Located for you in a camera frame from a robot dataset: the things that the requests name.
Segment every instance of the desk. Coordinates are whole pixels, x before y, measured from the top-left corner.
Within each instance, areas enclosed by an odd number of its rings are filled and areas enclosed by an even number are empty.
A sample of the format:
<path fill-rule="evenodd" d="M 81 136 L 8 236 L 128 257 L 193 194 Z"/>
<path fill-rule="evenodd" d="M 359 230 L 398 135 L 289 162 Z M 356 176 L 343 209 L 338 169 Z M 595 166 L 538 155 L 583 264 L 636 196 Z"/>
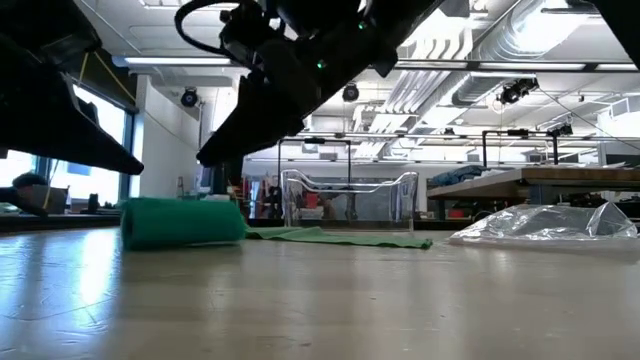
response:
<path fill-rule="evenodd" d="M 21 231 L 113 227 L 118 226 L 119 223 L 119 215 L 50 215 L 46 218 L 31 215 L 1 215 L 0 234 Z"/>
<path fill-rule="evenodd" d="M 640 171 L 585 168 L 521 168 L 427 191 L 433 200 L 520 200 L 550 204 L 559 194 L 640 190 Z"/>

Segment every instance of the fluorescent light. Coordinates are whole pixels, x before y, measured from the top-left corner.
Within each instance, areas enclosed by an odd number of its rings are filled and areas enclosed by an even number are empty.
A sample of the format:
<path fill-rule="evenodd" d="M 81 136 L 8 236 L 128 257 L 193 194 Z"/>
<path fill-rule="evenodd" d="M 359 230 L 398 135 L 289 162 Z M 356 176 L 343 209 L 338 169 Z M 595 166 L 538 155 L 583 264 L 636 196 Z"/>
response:
<path fill-rule="evenodd" d="M 377 162 L 380 164 L 413 164 L 414 163 L 414 161 L 410 161 L 410 160 L 378 160 L 373 162 Z"/>
<path fill-rule="evenodd" d="M 469 18 L 473 20 L 486 19 L 488 17 L 489 17 L 489 12 L 486 10 L 471 11 L 469 13 Z"/>
<path fill-rule="evenodd" d="M 596 70 L 601 71 L 638 71 L 634 64 L 600 64 Z"/>
<path fill-rule="evenodd" d="M 345 134 L 345 137 L 361 138 L 361 139 L 366 139 L 366 138 L 393 139 L 393 138 L 397 138 L 398 135 L 397 134 L 382 134 L 382 133 L 347 133 L 347 134 Z"/>
<path fill-rule="evenodd" d="M 223 57 L 159 57 L 159 56 L 126 56 L 124 62 L 133 66 L 221 66 L 231 65 L 231 61 Z"/>
<path fill-rule="evenodd" d="M 330 133 L 330 132 L 312 132 L 312 131 L 301 131 L 298 133 L 297 136 L 304 136 L 304 137 L 334 137 L 336 134 L 334 133 Z"/>
<path fill-rule="evenodd" d="M 539 62 L 486 62 L 481 63 L 480 68 L 486 70 L 582 70 L 584 64 L 577 63 L 539 63 Z"/>
<path fill-rule="evenodd" d="M 443 69 L 465 69 L 467 67 L 466 61 L 434 61 L 434 60 L 399 60 L 396 65 L 396 68 L 400 69 L 411 69 L 411 68 L 443 68 Z"/>
<path fill-rule="evenodd" d="M 481 78 L 516 78 L 516 79 L 535 79 L 536 74 L 534 73 L 517 73 L 517 72 L 505 72 L 505 71 L 495 71 L 495 72 L 471 72 L 471 77 L 481 77 Z"/>
<path fill-rule="evenodd" d="M 277 162 L 278 158 L 246 158 L 247 161 L 252 162 Z M 346 160 L 326 160 L 326 159 L 280 159 L 280 162 L 345 162 Z"/>
<path fill-rule="evenodd" d="M 186 3 L 187 1 L 181 1 L 181 5 L 164 5 L 162 4 L 162 1 L 157 1 L 156 4 L 150 4 L 145 0 L 138 0 L 138 2 L 140 3 L 140 5 L 142 5 L 143 8 L 147 9 L 147 10 L 177 10 L 179 9 L 182 4 Z M 209 10 L 209 11 L 222 11 L 222 10 L 233 10 L 238 6 L 238 4 L 214 4 L 214 5 L 210 5 L 198 10 Z"/>

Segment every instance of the clear plastic bag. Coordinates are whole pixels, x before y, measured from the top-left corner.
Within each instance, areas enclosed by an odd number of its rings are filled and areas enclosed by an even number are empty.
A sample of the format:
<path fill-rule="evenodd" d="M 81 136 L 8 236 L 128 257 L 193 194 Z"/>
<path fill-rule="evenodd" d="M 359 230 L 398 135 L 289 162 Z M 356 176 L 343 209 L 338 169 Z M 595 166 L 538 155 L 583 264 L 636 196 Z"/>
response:
<path fill-rule="evenodd" d="M 451 244 L 640 251 L 636 226 L 614 204 L 599 208 L 519 205 L 449 238 Z"/>

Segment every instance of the security camera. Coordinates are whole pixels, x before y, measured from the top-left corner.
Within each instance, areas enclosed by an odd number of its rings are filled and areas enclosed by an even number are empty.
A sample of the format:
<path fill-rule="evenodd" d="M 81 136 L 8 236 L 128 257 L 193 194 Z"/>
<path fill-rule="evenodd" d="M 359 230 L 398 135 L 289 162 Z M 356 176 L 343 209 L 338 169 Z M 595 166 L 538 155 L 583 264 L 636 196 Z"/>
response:
<path fill-rule="evenodd" d="M 184 107 L 194 107 L 198 104 L 198 89 L 197 88 L 185 88 L 184 94 L 180 98 L 180 103 Z"/>
<path fill-rule="evenodd" d="M 348 83 L 347 86 L 344 87 L 344 91 L 342 91 L 342 100 L 353 102 L 358 100 L 358 97 L 360 97 L 360 91 L 358 91 L 356 84 Z"/>
<path fill-rule="evenodd" d="M 503 104 L 515 104 L 523 97 L 529 95 L 530 91 L 540 88 L 537 79 L 519 79 L 515 83 L 505 86 L 498 100 Z"/>

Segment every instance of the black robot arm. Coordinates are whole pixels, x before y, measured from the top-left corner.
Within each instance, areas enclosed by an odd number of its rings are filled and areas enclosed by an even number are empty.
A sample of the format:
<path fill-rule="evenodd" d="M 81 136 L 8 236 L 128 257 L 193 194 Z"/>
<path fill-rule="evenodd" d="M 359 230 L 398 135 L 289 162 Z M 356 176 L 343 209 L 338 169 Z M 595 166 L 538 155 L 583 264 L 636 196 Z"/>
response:
<path fill-rule="evenodd" d="M 229 57 L 251 73 L 240 79 L 238 104 L 203 146 L 198 160 L 214 166 L 273 146 L 303 129 L 302 119 L 372 65 L 381 76 L 397 62 L 396 48 L 444 0 L 374 1 L 358 11 L 359 0 L 252 0 L 222 12 L 220 48 L 194 41 L 182 29 L 192 11 L 219 3 L 194 0 L 175 17 L 178 33 L 195 47 Z M 297 34 L 284 36 L 279 18 Z"/>

